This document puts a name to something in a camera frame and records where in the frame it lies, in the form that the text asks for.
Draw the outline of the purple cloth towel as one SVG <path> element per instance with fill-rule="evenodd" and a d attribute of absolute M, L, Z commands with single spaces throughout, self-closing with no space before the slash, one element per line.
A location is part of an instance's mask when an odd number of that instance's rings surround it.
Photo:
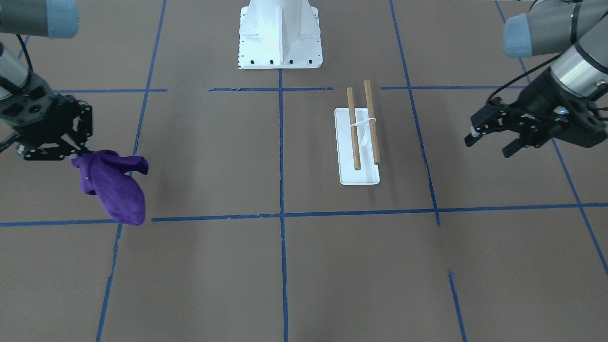
<path fill-rule="evenodd" d="M 104 210 L 118 223 L 138 226 L 145 220 L 145 195 L 128 173 L 148 174 L 143 156 L 120 156 L 113 150 L 83 153 L 70 160 L 80 171 L 80 189 L 97 196 Z"/>

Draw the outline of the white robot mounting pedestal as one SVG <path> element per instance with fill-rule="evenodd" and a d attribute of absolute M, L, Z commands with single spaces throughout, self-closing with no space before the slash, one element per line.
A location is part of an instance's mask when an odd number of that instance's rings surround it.
<path fill-rule="evenodd" d="M 251 0 L 239 19 L 239 69 L 322 67 L 319 11 L 307 0 Z"/>

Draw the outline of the wooden rack rod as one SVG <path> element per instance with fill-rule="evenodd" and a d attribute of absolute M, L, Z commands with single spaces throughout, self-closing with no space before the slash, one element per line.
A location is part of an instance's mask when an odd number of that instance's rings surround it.
<path fill-rule="evenodd" d="M 354 165 L 354 169 L 356 171 L 360 171 L 362 166 L 361 166 L 361 157 L 360 157 L 360 152 L 359 152 L 358 128 L 356 126 L 355 101 L 354 101 L 352 87 L 347 87 L 347 104 L 348 104 L 348 115 L 349 115 L 349 120 L 350 120 L 353 165 Z"/>
<path fill-rule="evenodd" d="M 371 80 L 366 79 L 363 81 L 363 87 L 365 92 L 366 106 L 368 111 L 369 118 L 369 128 L 370 128 L 370 138 L 372 143 L 372 153 L 374 165 L 380 165 L 381 156 L 380 156 L 380 144 L 379 137 L 377 132 L 377 121 L 376 116 L 374 114 L 374 100 L 373 100 L 373 91 L 371 88 Z"/>

